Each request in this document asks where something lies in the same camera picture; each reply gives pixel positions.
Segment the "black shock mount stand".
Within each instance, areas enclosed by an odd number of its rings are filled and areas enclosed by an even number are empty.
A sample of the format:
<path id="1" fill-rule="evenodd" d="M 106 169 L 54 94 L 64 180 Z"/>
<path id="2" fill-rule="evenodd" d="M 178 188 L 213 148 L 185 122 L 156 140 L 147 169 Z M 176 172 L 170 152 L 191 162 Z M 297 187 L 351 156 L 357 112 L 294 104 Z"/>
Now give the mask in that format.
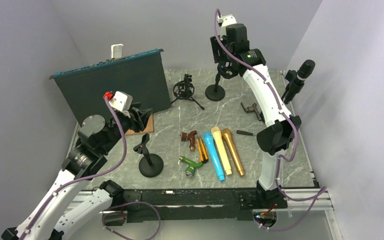
<path id="1" fill-rule="evenodd" d="M 213 102 L 221 101 L 226 95 L 224 88 L 220 85 L 221 78 L 229 80 L 236 77 L 239 74 L 239 68 L 229 59 L 221 60 L 216 68 L 215 84 L 211 84 L 205 89 L 205 96 Z"/>

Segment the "black tripod shock mount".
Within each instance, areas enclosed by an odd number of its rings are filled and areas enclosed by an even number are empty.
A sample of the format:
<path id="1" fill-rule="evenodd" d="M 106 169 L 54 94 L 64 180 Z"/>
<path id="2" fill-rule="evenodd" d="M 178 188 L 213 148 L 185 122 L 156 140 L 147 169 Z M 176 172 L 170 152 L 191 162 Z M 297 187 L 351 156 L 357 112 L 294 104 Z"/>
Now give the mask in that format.
<path id="1" fill-rule="evenodd" d="M 172 93 L 175 99 L 170 103 L 173 104 L 177 100 L 188 100 L 195 102 L 202 110 L 205 108 L 199 104 L 194 98 L 195 87 L 192 84 L 192 75 L 185 73 L 183 80 L 178 81 L 172 88 Z"/>

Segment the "black round base stand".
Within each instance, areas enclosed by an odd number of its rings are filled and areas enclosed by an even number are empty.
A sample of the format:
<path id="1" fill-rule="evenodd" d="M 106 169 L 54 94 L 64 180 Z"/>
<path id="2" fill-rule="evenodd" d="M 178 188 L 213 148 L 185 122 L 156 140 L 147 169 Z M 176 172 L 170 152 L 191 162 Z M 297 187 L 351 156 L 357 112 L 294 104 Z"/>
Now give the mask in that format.
<path id="1" fill-rule="evenodd" d="M 148 133 L 144 134 L 140 144 L 133 147 L 133 151 L 142 155 L 138 164 L 140 173 L 147 178 L 154 178 L 163 171 L 164 161 L 159 155 L 149 152 L 146 146 L 149 140 L 150 135 Z"/>

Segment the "blue microphone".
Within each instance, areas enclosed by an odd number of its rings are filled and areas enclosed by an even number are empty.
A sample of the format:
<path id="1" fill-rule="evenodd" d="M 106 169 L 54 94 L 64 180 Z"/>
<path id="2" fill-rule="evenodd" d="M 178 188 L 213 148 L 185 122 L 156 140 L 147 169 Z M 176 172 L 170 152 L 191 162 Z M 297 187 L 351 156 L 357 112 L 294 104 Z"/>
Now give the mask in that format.
<path id="1" fill-rule="evenodd" d="M 213 164 L 215 174 L 217 175 L 218 180 L 220 182 L 225 181 L 226 177 L 225 177 L 224 170 L 222 168 L 222 164 L 220 162 L 220 159 L 216 150 L 215 141 L 212 134 L 209 131 L 206 131 L 203 133 L 203 142 L 209 152 L 209 157 Z"/>

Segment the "cream microphone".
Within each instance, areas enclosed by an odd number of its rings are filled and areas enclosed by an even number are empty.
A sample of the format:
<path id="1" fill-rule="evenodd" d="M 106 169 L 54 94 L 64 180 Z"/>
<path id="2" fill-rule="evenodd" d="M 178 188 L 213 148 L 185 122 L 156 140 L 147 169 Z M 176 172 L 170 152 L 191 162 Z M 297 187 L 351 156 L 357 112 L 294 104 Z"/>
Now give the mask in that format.
<path id="1" fill-rule="evenodd" d="M 214 139 L 219 158 L 223 167 L 223 170 L 227 176 L 233 174 L 232 167 L 226 152 L 225 145 L 223 143 L 222 133 L 219 127 L 215 126 L 211 129 L 211 134 Z"/>

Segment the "gold brown microphone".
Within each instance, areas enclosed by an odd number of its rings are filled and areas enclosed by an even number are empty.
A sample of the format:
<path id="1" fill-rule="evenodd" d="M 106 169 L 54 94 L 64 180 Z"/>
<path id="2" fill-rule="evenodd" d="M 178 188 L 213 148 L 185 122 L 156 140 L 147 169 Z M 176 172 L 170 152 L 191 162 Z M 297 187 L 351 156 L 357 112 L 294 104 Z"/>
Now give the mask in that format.
<path id="1" fill-rule="evenodd" d="M 237 151 L 237 148 L 236 148 L 236 145 L 235 145 L 235 142 L 234 142 L 234 139 L 233 139 L 233 134 L 232 134 L 231 130 L 229 128 L 224 128 L 221 131 L 221 135 L 222 135 L 222 139 L 224 140 L 224 142 L 227 145 L 228 151 L 229 151 L 229 153 L 230 153 L 230 155 L 232 157 L 232 160 L 233 160 L 234 166 L 236 168 L 236 171 L 238 172 L 238 174 L 241 177 L 245 176 L 246 175 L 246 171 L 245 171 L 245 169 L 243 167 L 241 158 L 240 158 L 239 153 Z"/>

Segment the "black clip mic stand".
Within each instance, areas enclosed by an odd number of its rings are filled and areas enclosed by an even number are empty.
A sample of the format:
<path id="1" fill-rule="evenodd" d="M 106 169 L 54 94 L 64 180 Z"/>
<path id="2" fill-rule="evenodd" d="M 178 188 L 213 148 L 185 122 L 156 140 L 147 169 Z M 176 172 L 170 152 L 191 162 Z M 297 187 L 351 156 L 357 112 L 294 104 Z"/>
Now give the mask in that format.
<path id="1" fill-rule="evenodd" d="M 296 70 L 288 70 L 285 79 L 288 81 L 288 84 L 285 87 L 285 92 L 281 99 L 284 104 L 287 105 L 292 101 L 295 95 L 301 91 L 304 86 L 304 81 L 298 78 L 298 72 Z"/>

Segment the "black microphone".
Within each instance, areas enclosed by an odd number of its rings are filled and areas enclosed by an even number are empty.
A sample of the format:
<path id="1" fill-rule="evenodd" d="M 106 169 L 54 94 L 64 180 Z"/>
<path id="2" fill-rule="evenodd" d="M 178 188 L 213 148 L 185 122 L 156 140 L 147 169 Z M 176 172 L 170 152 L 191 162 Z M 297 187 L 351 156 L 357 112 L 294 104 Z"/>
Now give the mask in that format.
<path id="1" fill-rule="evenodd" d="M 298 70 L 288 70 L 285 80 L 288 84 L 285 87 L 281 99 L 287 105 L 298 94 L 305 85 L 305 80 L 312 74 L 316 66 L 315 61 L 307 59 Z"/>

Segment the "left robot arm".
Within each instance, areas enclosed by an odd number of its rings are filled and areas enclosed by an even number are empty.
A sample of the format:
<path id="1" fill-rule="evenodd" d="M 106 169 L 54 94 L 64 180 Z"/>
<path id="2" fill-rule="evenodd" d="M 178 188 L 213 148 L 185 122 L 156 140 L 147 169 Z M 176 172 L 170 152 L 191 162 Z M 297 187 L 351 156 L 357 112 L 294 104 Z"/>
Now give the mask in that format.
<path id="1" fill-rule="evenodd" d="M 105 181 L 87 200 L 69 212 L 66 209 L 78 193 L 96 177 L 112 172 L 121 165 L 101 172 L 107 155 L 126 132 L 143 131 L 152 109 L 140 110 L 140 103 L 108 103 L 109 119 L 99 114 L 86 117 L 77 131 L 75 148 L 38 206 L 18 226 L 1 234 L 3 240 L 67 240 L 96 213 L 107 208 L 119 209 L 124 203 L 124 189 L 111 180 Z"/>

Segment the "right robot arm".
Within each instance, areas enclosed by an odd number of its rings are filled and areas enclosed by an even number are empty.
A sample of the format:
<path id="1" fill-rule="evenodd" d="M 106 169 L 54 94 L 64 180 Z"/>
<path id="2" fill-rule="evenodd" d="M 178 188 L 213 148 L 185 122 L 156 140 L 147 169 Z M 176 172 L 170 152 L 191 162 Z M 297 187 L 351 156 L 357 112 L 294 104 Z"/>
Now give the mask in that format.
<path id="1" fill-rule="evenodd" d="M 240 75 L 253 92 L 263 115 L 265 129 L 256 135 L 263 159 L 255 200 L 260 207 L 267 208 L 282 194 L 282 162 L 295 158 L 302 122 L 282 102 L 261 51 L 250 48 L 245 25 L 215 22 L 214 27 L 221 27 L 221 32 L 210 39 L 218 71 L 227 79 Z"/>

